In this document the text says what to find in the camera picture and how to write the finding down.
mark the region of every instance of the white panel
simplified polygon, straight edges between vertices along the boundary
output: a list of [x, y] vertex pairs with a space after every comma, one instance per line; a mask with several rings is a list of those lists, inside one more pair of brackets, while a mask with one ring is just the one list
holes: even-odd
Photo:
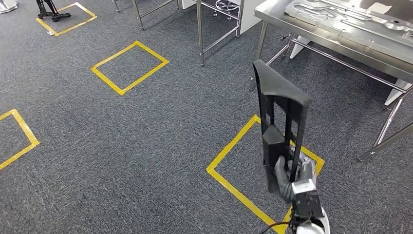
[[[396, 86], [400, 87], [402, 89], [408, 89], [412, 86], [412, 84], [409, 84], [401, 79], [398, 79], [396, 82]], [[386, 102], [384, 103], [384, 105], [388, 106], [390, 105], [390, 103], [392, 103], [394, 100], [396, 100], [399, 96], [401, 95], [401, 92], [397, 91], [396, 89], [393, 89], [390, 94], [389, 97], [387, 98]]]
[[188, 7], [195, 5], [196, 2], [193, 0], [182, 0], [182, 9], [187, 9]]
[[[302, 36], [298, 36], [297, 40], [303, 44], [308, 44], [310, 42], [309, 39], [303, 38]], [[302, 46], [294, 43], [294, 48], [293, 52], [291, 52], [290, 59], [294, 58], [302, 49]]]
[[245, 0], [241, 34], [261, 21], [261, 19], [254, 16], [254, 12], [255, 8], [263, 2], [265, 2], [265, 0]]

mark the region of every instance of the black plastic object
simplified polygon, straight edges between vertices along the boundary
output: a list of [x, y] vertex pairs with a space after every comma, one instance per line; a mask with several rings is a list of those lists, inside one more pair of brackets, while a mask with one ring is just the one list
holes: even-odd
[[[253, 65], [260, 104], [264, 166], [268, 189], [273, 192], [273, 190], [279, 190], [274, 166], [280, 156], [284, 156], [286, 161], [293, 160], [290, 182], [296, 180], [305, 121], [311, 98], [263, 61], [255, 61]], [[285, 112], [285, 135], [275, 125], [274, 104], [280, 106]], [[297, 136], [294, 136], [292, 132], [293, 121], [298, 125]], [[290, 151], [290, 141], [296, 145], [293, 154]]]
[[47, 5], [49, 6], [52, 12], [47, 12], [46, 8], [44, 7], [43, 0], [36, 0], [38, 3], [38, 7], [40, 10], [40, 14], [38, 14], [38, 18], [42, 19], [43, 17], [52, 17], [53, 22], [58, 22], [61, 18], [68, 18], [71, 15], [69, 13], [59, 13], [53, 4], [52, 0], [44, 0]]

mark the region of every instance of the yellow tape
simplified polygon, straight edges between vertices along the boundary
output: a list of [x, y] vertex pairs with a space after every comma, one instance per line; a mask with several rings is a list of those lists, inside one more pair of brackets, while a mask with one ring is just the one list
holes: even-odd
[[[226, 154], [229, 153], [229, 151], [235, 146], [235, 144], [238, 143], [238, 141], [246, 134], [246, 132], [255, 124], [255, 123], [261, 123], [261, 119], [257, 116], [254, 115], [248, 122], [247, 124], [242, 127], [242, 129], [237, 133], [237, 135], [234, 137], [232, 141], [230, 141], [224, 149], [218, 154], [218, 156], [215, 157], [215, 159], [210, 163], [210, 165], [206, 168], [206, 171], [214, 178], [216, 179], [222, 186], [224, 186], [230, 193], [232, 193], [240, 202], [242, 202], [247, 208], [250, 209], [256, 216], [258, 216], [262, 221], [264, 221], [267, 225], [271, 225], [275, 223], [273, 219], [271, 219], [266, 213], [264, 213], [262, 210], [260, 210], [251, 200], [249, 200], [246, 196], [244, 196], [240, 191], [238, 191], [234, 186], [232, 186], [224, 177], [222, 177], [216, 170], [215, 168], [218, 166], [218, 164], [222, 161], [222, 159], [225, 157]], [[316, 161], [316, 171], [317, 174], [320, 172], [321, 168], [324, 165], [324, 160], [312, 153], [311, 151], [307, 150], [304, 147], [301, 147], [301, 151], [305, 153], [307, 156], [312, 158], [313, 160]], [[285, 214], [284, 218], [282, 219], [282, 222], [287, 222], [290, 220], [291, 216], [291, 209], [287, 211]], [[288, 228], [288, 225], [278, 225], [274, 226], [272, 229], [276, 231], [279, 234], [285, 233], [285, 230]]]
[[42, 21], [42, 20], [39, 19], [39, 18], [37, 18], [36, 21], [39, 22], [39, 23], [40, 23], [44, 28], [46, 28], [48, 31], [52, 32], [55, 37], [57, 37], [57, 36], [60, 36], [60, 35], [62, 35], [62, 34], [64, 34], [64, 33], [67, 33], [67, 32], [69, 32], [69, 31], [71, 31], [71, 30], [73, 30], [73, 29], [75, 29], [75, 28], [78, 28], [78, 27], [80, 27], [80, 26], [82, 26], [82, 25], [84, 25], [84, 24], [86, 24], [86, 23], [94, 20], [95, 18], [97, 18], [97, 16], [96, 16], [93, 12], [91, 12], [91, 11], [88, 10], [88, 9], [86, 9], [84, 6], [80, 5], [79, 2], [75, 2], [75, 3], [73, 3], [73, 4], [70, 4], [70, 5], [68, 5], [68, 6], [65, 6], [65, 7], [61, 8], [61, 9], [58, 9], [57, 11], [63, 11], [63, 10], [66, 10], [67, 8], [69, 8], [69, 7], [72, 7], [72, 6], [77, 6], [77, 7], [79, 7], [80, 9], [82, 9], [83, 11], [85, 11], [86, 13], [88, 13], [88, 14], [91, 16], [91, 18], [88, 19], [88, 20], [86, 20], [86, 21], [83, 21], [83, 22], [81, 22], [81, 23], [79, 23], [79, 24], [77, 24], [77, 25], [75, 25], [75, 26], [72, 26], [72, 27], [70, 27], [70, 28], [68, 28], [68, 29], [65, 29], [65, 30], [63, 30], [63, 31], [61, 31], [61, 32], [56, 32], [56, 31], [53, 30], [49, 25], [47, 25], [44, 21]]
[[20, 128], [23, 130], [24, 134], [26, 134], [27, 138], [29, 139], [30, 145], [18, 152], [17, 154], [11, 156], [9, 159], [4, 161], [3, 163], [0, 164], [0, 170], [18, 159], [20, 156], [23, 154], [27, 153], [29, 150], [35, 148], [40, 142], [36, 139], [35, 135], [33, 134], [32, 130], [30, 130], [29, 126], [27, 126], [26, 122], [23, 120], [21, 115], [17, 112], [16, 109], [13, 109], [11, 111], [8, 111], [4, 113], [3, 115], [0, 116], [0, 120], [13, 115], [14, 119], [17, 121], [19, 124]]
[[[156, 67], [154, 67], [152, 70], [150, 70], [148, 73], [144, 74], [142, 77], [134, 81], [132, 84], [128, 85], [126, 88], [121, 89], [119, 88], [115, 83], [113, 83], [109, 78], [107, 78], [104, 74], [102, 74], [97, 68], [106, 62], [116, 58], [117, 56], [123, 54], [124, 52], [132, 49], [135, 46], [139, 46], [157, 59], [161, 60], [161, 63], [158, 64]], [[92, 66], [91, 71], [93, 71], [98, 77], [100, 77], [105, 83], [107, 83], [108, 86], [110, 86], [113, 90], [115, 90], [118, 94], [124, 95], [127, 91], [129, 91], [131, 88], [135, 87], [137, 84], [148, 78], [150, 75], [161, 69], [163, 66], [168, 64], [169, 61], [160, 56], [158, 53], [155, 51], [151, 50], [149, 47], [145, 46], [139, 41], [134, 41], [131, 45], [128, 45], [126, 48], [122, 49], [121, 51], [117, 52], [116, 54], [110, 56], [109, 58], [104, 59], [103, 61], [95, 64]]]

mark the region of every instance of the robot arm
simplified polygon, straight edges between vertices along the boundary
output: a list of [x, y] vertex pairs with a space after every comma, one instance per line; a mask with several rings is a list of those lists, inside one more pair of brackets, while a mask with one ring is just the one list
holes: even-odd
[[293, 204], [290, 227], [298, 234], [330, 234], [327, 213], [321, 207], [314, 183], [314, 162], [302, 162], [298, 179], [292, 183], [285, 168], [285, 158], [280, 156], [274, 172], [282, 198]]

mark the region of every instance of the metal sheet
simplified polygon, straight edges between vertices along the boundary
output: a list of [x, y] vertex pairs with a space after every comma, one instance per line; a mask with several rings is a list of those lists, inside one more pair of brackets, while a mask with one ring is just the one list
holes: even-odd
[[398, 0], [394, 1], [394, 6], [382, 3], [378, 5], [377, 2], [378, 0], [294, 0], [286, 6], [285, 12], [339, 35], [338, 42], [340, 38], [346, 38], [413, 63], [413, 24], [410, 23], [413, 13], [401, 10], [413, 8], [413, 2]]
[[255, 9], [255, 16], [391, 76], [413, 83], [413, 64], [284, 14], [283, 10], [290, 2], [267, 0]]

